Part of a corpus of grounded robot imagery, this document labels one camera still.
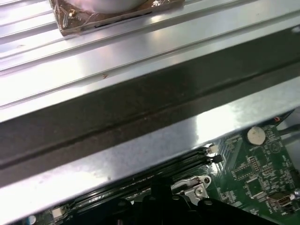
mounting hole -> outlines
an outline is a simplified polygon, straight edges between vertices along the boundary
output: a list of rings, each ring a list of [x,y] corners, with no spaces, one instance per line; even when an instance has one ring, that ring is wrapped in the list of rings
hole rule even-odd
[[[207,177],[204,179],[204,183],[208,184],[210,182],[210,179]]]
[[[206,204],[206,205],[212,205],[212,201],[210,201],[210,200],[205,200],[205,201],[204,201],[204,204]]]
[[[125,205],[126,205],[126,202],[124,202],[124,201],[118,203],[118,206],[121,206],[121,207],[123,207]]]
[[[179,196],[174,195],[174,196],[172,197],[172,199],[173,199],[173,200],[179,200],[180,198],[179,198]]]

green circuit board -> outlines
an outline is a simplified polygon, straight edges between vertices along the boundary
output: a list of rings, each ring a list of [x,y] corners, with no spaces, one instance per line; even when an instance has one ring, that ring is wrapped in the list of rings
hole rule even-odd
[[[266,133],[263,145],[249,144],[243,133],[223,138],[215,144],[224,161],[191,170],[190,175],[211,176],[212,183],[207,190],[211,198],[280,225],[298,225],[300,202],[292,202],[289,205],[292,212],[287,212],[268,198],[300,187],[298,178],[293,177],[294,167],[276,127],[262,128]]]

screw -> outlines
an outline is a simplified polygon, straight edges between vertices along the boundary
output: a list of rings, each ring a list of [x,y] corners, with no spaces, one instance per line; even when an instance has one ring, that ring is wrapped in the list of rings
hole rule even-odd
[[[118,203],[118,206],[125,206],[125,205],[126,205],[126,202],[124,202],[124,201]]]
[[[204,204],[206,204],[206,205],[212,205],[212,201],[210,201],[210,200],[205,200],[205,201],[204,201]]]
[[[197,187],[195,190],[196,196],[201,197],[202,193],[203,193],[203,189],[201,187]]]
[[[209,179],[208,177],[206,177],[206,178],[204,179],[204,183],[208,184],[209,182],[210,182],[210,179]]]
[[[172,197],[172,199],[173,199],[173,200],[179,200],[180,198],[179,198],[179,196],[174,195],[174,196]]]

integrated circuit chip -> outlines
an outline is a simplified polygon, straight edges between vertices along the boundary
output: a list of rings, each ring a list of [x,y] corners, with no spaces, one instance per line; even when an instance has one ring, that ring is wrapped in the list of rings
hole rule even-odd
[[[252,167],[250,165],[246,165],[246,166],[243,166],[241,168],[238,168],[238,169],[234,170],[232,172],[232,174],[237,180],[241,180],[243,178],[246,178],[246,177],[252,175],[253,170],[252,170]]]
[[[251,198],[255,198],[264,192],[261,181],[258,177],[248,180],[246,187],[249,190]]]

electronic component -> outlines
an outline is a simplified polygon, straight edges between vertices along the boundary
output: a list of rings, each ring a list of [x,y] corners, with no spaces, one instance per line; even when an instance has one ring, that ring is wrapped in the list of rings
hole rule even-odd
[[[219,148],[217,145],[212,145],[207,148],[207,153],[209,153],[209,154],[218,153],[218,151],[219,151]]]
[[[251,144],[262,145],[266,140],[266,133],[260,127],[252,127],[248,130],[247,139]]]
[[[255,198],[264,192],[261,181],[258,177],[255,177],[246,182],[246,186],[249,190],[251,198]]]
[[[232,172],[232,174],[237,180],[241,180],[243,178],[246,178],[246,177],[252,175],[253,170],[252,170],[252,167],[250,165],[246,165],[246,166],[243,166],[241,168],[238,168],[238,169],[234,170]]]
[[[284,207],[292,203],[290,194],[284,192],[275,192],[267,198],[271,203],[276,204],[278,207]]]
[[[60,220],[63,218],[63,214],[65,213],[64,209],[62,207],[56,208],[52,210],[52,216],[55,221]]]

